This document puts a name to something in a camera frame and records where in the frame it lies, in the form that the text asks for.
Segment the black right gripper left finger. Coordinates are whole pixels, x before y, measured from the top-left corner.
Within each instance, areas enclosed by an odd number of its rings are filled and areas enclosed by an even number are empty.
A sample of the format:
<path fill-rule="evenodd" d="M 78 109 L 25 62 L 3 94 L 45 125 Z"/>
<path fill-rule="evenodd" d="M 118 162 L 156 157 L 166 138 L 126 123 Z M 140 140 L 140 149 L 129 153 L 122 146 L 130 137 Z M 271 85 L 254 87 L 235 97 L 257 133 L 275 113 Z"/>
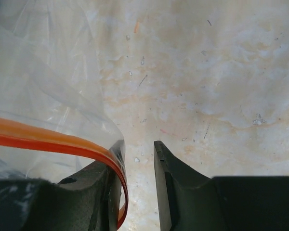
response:
<path fill-rule="evenodd" d="M 38 180 L 26 220 L 28 231 L 116 231 L 121 183 L 94 161 L 59 183 Z"/>

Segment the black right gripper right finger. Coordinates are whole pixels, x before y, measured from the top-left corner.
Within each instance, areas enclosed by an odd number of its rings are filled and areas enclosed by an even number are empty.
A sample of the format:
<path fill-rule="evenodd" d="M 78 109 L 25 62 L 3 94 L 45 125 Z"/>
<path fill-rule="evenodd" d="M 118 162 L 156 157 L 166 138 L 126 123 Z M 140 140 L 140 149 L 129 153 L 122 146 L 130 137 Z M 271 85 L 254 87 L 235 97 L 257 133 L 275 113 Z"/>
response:
<path fill-rule="evenodd" d="M 154 170 L 162 231 L 227 231 L 215 182 L 154 142 Z"/>

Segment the clear zip top bag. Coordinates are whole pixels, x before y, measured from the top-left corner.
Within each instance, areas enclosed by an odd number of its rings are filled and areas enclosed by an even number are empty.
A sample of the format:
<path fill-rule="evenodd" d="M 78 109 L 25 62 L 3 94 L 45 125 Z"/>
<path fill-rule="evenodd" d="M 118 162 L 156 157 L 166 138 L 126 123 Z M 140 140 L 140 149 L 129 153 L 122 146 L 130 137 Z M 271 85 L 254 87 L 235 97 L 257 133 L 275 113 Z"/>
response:
<path fill-rule="evenodd" d="M 38 180 L 94 161 L 128 197 L 125 146 L 104 113 L 91 0 L 0 0 L 0 231 L 26 231 Z"/>

